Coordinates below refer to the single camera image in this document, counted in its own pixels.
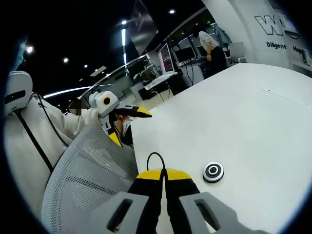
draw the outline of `black ceiling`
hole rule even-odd
[[[34,47],[22,69],[34,82],[34,90],[42,95],[64,89],[89,86],[102,76],[90,77],[95,69],[106,66],[106,72],[123,64],[121,46],[122,20],[131,18],[135,0],[75,1],[56,4],[54,1],[36,6],[33,26],[27,44]],[[143,0],[159,34],[151,46],[157,46],[185,19],[204,7],[201,0]],[[169,14],[170,9],[176,13]],[[127,40],[128,61],[138,57]],[[48,99],[54,105],[74,99],[76,91]]]

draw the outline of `gray gripper housing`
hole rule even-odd
[[[111,222],[118,213],[123,212],[121,207],[126,205],[128,210],[118,226],[118,233],[136,234],[147,200],[147,196],[119,192],[93,211],[89,223],[84,226],[85,233],[113,234]],[[238,221],[233,209],[208,192],[182,196],[180,201],[192,234],[209,234],[206,222],[216,230],[215,234],[268,234],[245,227]]]

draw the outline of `white desk surface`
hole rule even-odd
[[[241,63],[151,112],[132,123],[139,172],[151,152],[160,153],[166,167],[190,174],[254,230],[277,233],[296,215],[312,179],[311,78]],[[202,171],[212,161],[225,175],[208,184]],[[154,155],[149,165],[161,161]]]
[[[174,75],[176,75],[176,74],[177,74],[177,72],[174,72],[174,73],[172,73],[172,74],[170,74],[170,75],[168,74],[166,77],[164,77],[164,76],[159,76],[159,77],[157,77],[156,79],[154,79],[151,83],[149,83],[148,85],[144,86],[144,88],[145,88],[146,90],[150,90],[150,89],[154,88],[155,86],[159,85],[160,83],[166,81],[166,80],[169,79],[171,76],[174,76]]]

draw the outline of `glass railing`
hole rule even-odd
[[[101,78],[84,92],[79,99],[89,106],[88,99],[91,94],[96,91],[99,93],[111,91],[119,100],[123,100],[132,93],[130,87],[135,84],[135,75],[143,71],[149,65],[151,65],[151,62],[148,56],[140,56]]]

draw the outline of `gray shirt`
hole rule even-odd
[[[198,36],[199,36],[199,39],[200,39],[201,46],[204,47],[204,49],[206,51],[208,51],[208,49],[207,49],[207,43],[208,42],[211,42],[211,45],[213,46],[213,49],[215,47],[217,47],[217,46],[220,46],[219,43],[215,39],[213,39],[212,36],[210,36],[208,33],[204,32],[204,31],[200,31]]]

